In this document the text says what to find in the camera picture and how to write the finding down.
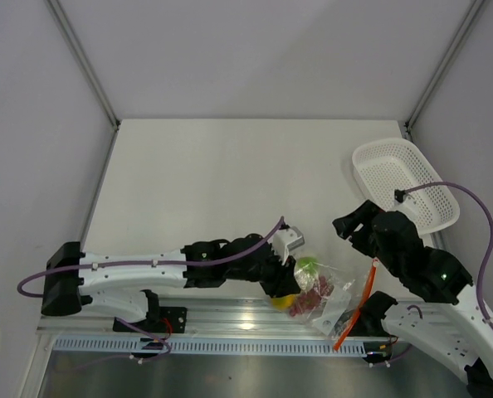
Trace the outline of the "yellow green mango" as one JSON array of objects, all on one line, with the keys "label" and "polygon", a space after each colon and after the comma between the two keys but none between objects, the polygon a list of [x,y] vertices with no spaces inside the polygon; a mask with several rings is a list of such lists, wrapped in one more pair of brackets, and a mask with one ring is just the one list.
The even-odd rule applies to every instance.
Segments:
[{"label": "yellow green mango", "polygon": [[271,298],[271,305],[279,311],[285,311],[295,302],[295,294],[286,295],[279,298]]}]

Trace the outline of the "white cauliflower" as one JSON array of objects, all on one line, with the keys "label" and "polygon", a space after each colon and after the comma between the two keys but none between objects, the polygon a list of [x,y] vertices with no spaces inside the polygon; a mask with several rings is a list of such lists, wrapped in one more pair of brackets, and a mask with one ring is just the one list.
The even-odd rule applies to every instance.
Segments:
[{"label": "white cauliflower", "polygon": [[294,276],[300,289],[309,291],[318,279],[318,260],[312,256],[300,257],[295,263]]}]

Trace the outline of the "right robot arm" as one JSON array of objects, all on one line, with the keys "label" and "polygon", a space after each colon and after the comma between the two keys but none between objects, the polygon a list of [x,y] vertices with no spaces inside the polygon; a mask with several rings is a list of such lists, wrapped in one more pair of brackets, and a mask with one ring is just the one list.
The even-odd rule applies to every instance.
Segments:
[{"label": "right robot arm", "polygon": [[473,278],[460,261],[424,245],[402,212],[384,211],[370,200],[332,225],[338,237],[379,260],[411,294],[439,308],[460,336],[437,331],[418,308],[381,291],[361,307],[361,328],[400,337],[457,376],[470,396],[493,397],[493,319],[484,317]]}]

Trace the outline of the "clear orange zip bag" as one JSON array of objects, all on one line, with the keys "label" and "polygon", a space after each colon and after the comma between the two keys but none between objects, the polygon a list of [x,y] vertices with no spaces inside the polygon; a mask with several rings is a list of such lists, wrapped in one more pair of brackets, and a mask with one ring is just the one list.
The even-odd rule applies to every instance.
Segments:
[{"label": "clear orange zip bag", "polygon": [[339,349],[357,323],[359,310],[372,292],[377,268],[376,259],[355,273],[322,264],[318,260],[318,277],[323,275],[330,280],[334,290],[319,309],[291,318],[313,328],[319,335],[329,339],[334,349]]}]

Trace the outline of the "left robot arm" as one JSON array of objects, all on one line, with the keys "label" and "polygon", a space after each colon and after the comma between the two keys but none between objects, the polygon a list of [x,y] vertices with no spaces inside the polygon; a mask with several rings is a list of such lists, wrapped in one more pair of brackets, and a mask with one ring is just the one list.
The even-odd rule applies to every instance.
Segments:
[{"label": "left robot arm", "polygon": [[174,289],[217,289],[229,280],[257,283],[271,299],[298,294],[293,251],[304,236],[293,228],[267,239],[249,234],[235,240],[199,241],[157,255],[110,258],[81,251],[66,242],[46,265],[41,314],[66,317],[89,307],[114,318],[113,329],[136,326],[162,332],[173,318],[159,305],[152,286]]}]

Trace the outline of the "red grape bunch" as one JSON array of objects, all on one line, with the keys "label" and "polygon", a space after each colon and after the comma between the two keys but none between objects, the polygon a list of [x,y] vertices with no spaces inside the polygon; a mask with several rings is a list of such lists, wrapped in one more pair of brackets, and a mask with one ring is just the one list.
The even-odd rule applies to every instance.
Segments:
[{"label": "red grape bunch", "polygon": [[296,317],[306,315],[319,309],[327,301],[334,290],[330,280],[323,275],[319,276],[312,286],[302,291],[290,306],[289,315]]}]

